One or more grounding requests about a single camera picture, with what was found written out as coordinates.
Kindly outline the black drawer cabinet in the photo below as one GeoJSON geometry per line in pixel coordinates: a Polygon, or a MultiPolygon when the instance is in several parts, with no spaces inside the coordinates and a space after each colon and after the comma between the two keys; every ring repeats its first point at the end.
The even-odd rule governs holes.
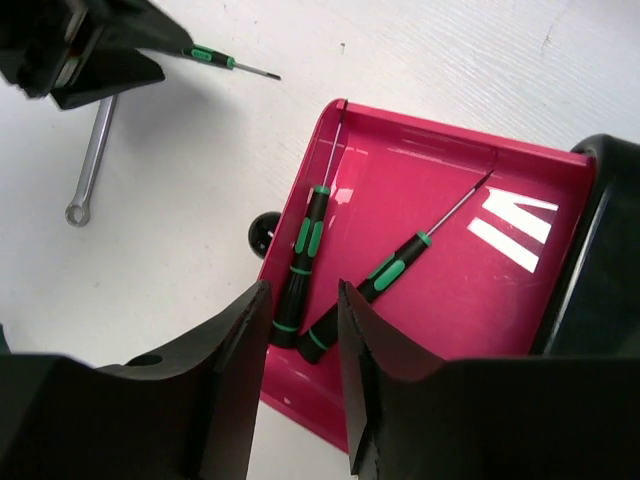
{"type": "Polygon", "coordinates": [[[639,355],[639,146],[607,134],[582,140],[595,179],[530,352],[639,355]]]}

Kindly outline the small green precision screwdriver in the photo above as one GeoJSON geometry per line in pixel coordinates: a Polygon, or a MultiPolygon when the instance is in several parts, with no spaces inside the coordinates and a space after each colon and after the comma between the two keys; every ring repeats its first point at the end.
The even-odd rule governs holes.
{"type": "Polygon", "coordinates": [[[272,80],[281,80],[281,76],[278,74],[239,63],[231,55],[201,45],[192,45],[190,48],[183,50],[182,55],[199,63],[223,68],[225,70],[241,70],[272,80]]]}

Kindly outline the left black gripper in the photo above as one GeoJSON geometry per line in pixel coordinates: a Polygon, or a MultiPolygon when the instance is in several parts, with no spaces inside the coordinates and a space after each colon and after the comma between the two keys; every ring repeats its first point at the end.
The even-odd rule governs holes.
{"type": "Polygon", "coordinates": [[[4,1],[1,73],[31,99],[75,109],[165,75],[145,56],[191,47],[186,29],[150,1],[4,1]]]}

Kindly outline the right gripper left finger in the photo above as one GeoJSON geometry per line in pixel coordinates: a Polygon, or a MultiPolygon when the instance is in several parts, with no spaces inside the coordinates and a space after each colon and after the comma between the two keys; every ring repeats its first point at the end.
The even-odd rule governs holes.
{"type": "Polygon", "coordinates": [[[5,479],[243,479],[271,326],[259,281],[123,365],[1,358],[5,479]]]}

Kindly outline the pink top drawer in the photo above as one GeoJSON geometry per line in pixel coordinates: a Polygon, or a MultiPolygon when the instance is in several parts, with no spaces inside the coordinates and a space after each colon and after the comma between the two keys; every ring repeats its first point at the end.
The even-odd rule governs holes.
{"type": "Polygon", "coordinates": [[[533,343],[595,179],[583,154],[336,99],[319,116],[262,279],[279,291],[313,187],[329,205],[302,320],[417,232],[428,250],[374,304],[444,359],[520,356],[533,343]]]}

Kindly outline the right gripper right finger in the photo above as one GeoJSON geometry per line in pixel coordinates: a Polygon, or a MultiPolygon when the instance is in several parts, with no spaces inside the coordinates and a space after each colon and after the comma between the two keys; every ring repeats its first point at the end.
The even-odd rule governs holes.
{"type": "Polygon", "coordinates": [[[635,479],[639,363],[444,360],[338,287],[351,472],[360,479],[635,479]]]}

